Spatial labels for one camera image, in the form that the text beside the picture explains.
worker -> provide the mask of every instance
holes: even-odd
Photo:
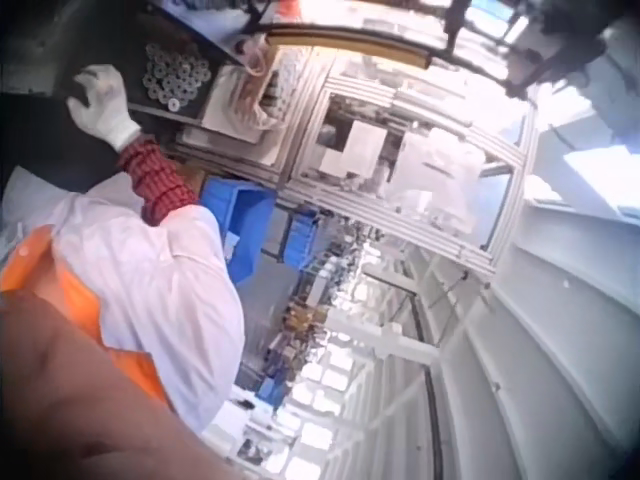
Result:
[[[15,248],[0,291],[49,301],[199,433],[228,396],[244,345],[218,224],[141,135],[120,73],[94,65],[75,80],[88,105],[67,100],[73,121],[111,145],[124,172],[78,194],[16,168],[2,202],[3,243]]]
[[[237,480],[49,302],[0,304],[2,478]]]

bright light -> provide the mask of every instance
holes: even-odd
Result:
[[[349,355],[349,352],[344,348],[331,344],[328,345],[328,348],[331,355],[329,357],[329,363],[335,367],[341,368],[342,370],[351,371],[351,368],[353,367],[353,358]]]
[[[625,146],[574,152],[564,158],[613,208],[640,207],[640,157]]]
[[[331,412],[334,415],[340,415],[340,404],[325,398],[322,390],[316,394],[316,399],[313,401],[312,406],[319,412]]]
[[[560,127],[594,113],[593,105],[575,87],[566,87],[558,93],[551,92],[549,84],[543,85],[539,96],[538,128],[545,131],[549,125]]]
[[[287,457],[289,456],[289,447],[284,447],[280,453],[270,455],[267,462],[264,464],[264,468],[270,473],[276,475],[282,471],[284,464],[287,463]]]
[[[287,411],[286,407],[278,410],[278,413],[276,414],[276,421],[285,428],[292,430],[294,433],[298,431],[298,428],[300,428],[300,424],[302,423],[302,420]]]
[[[522,35],[524,29],[527,28],[527,25],[529,25],[529,19],[527,17],[520,17],[507,36],[504,37],[504,41],[507,43],[515,42],[518,37]]]
[[[361,283],[360,285],[358,285],[355,291],[353,292],[353,297],[359,302],[364,302],[367,299],[368,295],[369,295],[369,287],[366,286],[364,283]]]
[[[537,175],[528,175],[525,179],[524,198],[535,201],[562,202],[562,197]]]
[[[305,423],[302,426],[300,441],[310,447],[329,450],[331,442],[333,441],[333,432],[326,428],[319,427],[314,423]]]
[[[319,465],[293,457],[284,472],[284,478],[286,480],[318,480],[321,473],[322,469]]]
[[[291,390],[291,395],[294,400],[304,405],[310,405],[311,400],[313,400],[313,393],[311,393],[304,383],[298,383],[295,385]]]
[[[327,370],[322,377],[322,384],[343,392],[347,389],[347,385],[349,385],[349,377],[336,373],[333,370]]]
[[[317,363],[307,363],[304,367],[302,367],[302,372],[300,372],[300,374],[304,378],[319,382],[320,377],[322,377],[322,367]]]

white wall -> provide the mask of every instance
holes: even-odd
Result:
[[[635,226],[527,206],[485,300],[465,282],[431,309],[437,332],[456,299],[462,306],[442,346],[439,386],[459,478],[604,478],[633,446],[639,247]],[[433,272],[424,303],[460,274],[444,259]]]

blue bin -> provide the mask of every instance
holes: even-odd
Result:
[[[283,261],[296,270],[302,270],[313,258],[313,244],[318,230],[313,224],[314,217],[313,213],[296,213],[293,216]]]
[[[275,203],[273,190],[242,180],[210,178],[202,189],[200,204],[216,217],[222,242],[228,232],[239,237],[227,263],[234,285],[253,275]]]

gloved hand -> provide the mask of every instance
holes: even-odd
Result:
[[[111,144],[118,153],[124,150],[140,134],[140,125],[129,116],[120,72],[112,65],[91,65],[74,80],[85,88],[89,107],[68,98],[73,121],[84,132]]]

